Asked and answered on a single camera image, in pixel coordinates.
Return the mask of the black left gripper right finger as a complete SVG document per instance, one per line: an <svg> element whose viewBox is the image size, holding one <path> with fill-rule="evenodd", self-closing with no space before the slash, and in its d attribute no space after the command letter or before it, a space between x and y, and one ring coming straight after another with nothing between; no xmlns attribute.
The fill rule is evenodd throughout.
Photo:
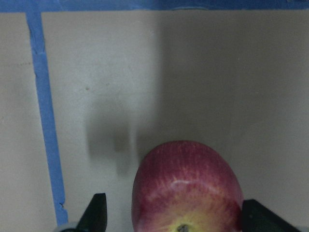
<svg viewBox="0 0 309 232"><path fill-rule="evenodd" d="M243 232L300 232L255 199L242 204Z"/></svg>

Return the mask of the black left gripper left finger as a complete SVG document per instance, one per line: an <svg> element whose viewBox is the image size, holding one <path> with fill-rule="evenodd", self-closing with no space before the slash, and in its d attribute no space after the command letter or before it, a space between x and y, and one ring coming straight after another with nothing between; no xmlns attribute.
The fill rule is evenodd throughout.
<svg viewBox="0 0 309 232"><path fill-rule="evenodd" d="M96 193L78 222L76 232L105 232L107 228L107 201L105 193Z"/></svg>

